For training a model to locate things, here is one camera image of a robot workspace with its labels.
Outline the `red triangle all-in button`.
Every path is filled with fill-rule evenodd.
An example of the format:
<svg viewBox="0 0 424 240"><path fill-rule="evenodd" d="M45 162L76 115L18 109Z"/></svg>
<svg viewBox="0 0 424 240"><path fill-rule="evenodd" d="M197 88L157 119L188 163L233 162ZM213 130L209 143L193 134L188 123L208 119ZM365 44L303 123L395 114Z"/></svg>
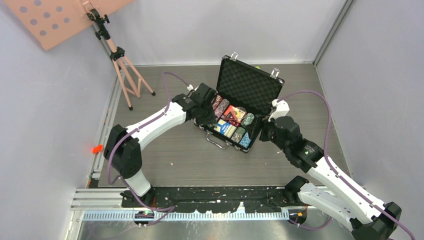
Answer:
<svg viewBox="0 0 424 240"><path fill-rule="evenodd" d="M233 108L228 108L222 115L223 120L238 121L238 112Z"/></svg>

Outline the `black poker chip case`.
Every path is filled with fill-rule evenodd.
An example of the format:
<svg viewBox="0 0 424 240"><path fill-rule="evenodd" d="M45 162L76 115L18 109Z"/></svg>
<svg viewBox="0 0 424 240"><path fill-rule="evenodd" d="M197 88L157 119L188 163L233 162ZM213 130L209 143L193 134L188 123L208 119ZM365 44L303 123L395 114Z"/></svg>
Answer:
<svg viewBox="0 0 424 240"><path fill-rule="evenodd" d="M238 60L238 54L234 52L232 55L225 55L221 59L220 69L216 84L217 94L222 99L227 99L229 105L234 107L243 107L247 113L255 115L265 115L265 120L278 109L277 98L285 84L285 80L278 76L279 69L275 68L271 73L263 71L257 67L249 65ZM242 127L241 123L224 120L234 126ZM206 139L221 149L228 146L248 153L249 148L242 147L239 143L233 142L231 138L225 137L214 131L212 125L198 125L197 127L206 132ZM249 134L249 125L245 128Z"/></svg>

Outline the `blue playing card deck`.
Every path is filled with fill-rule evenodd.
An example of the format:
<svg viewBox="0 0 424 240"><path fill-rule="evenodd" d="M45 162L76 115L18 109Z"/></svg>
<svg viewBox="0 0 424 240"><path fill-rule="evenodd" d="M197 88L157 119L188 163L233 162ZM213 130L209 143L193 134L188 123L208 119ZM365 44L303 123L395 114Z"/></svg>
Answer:
<svg viewBox="0 0 424 240"><path fill-rule="evenodd" d="M235 131L237 130L237 127L230 124L229 122L220 119L216 126L213 128L213 130L227 138L231 138L232 135L235 133Z"/></svg>

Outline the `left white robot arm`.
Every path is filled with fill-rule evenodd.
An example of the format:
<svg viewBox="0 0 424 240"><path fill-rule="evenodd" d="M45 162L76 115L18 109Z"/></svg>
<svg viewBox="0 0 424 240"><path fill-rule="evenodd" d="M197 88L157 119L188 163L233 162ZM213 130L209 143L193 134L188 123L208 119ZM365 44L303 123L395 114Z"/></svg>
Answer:
<svg viewBox="0 0 424 240"><path fill-rule="evenodd" d="M123 183L134 193L134 200L141 207L153 202L152 185L145 177L142 166L142 151L153 140L168 130L188 121L199 125L213 125L216 116L213 103L217 91L201 83L189 87L187 94L181 93L153 115L135 124L123 127L117 124L110 130L103 156L107 170L115 169Z"/></svg>

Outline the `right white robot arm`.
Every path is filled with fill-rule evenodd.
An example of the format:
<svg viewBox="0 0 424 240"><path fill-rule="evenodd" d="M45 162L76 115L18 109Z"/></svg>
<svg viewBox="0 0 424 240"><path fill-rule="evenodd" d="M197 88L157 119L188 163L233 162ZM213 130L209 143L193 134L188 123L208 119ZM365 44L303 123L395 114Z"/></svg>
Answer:
<svg viewBox="0 0 424 240"><path fill-rule="evenodd" d="M296 168L324 184L322 191L306 178L296 176L285 185L285 198L291 205L311 205L345 226L356 240L388 240L400 226L402 209L385 203L352 180L316 143L301 134L290 116L267 119L256 116L246 126L249 136L272 142Z"/></svg>

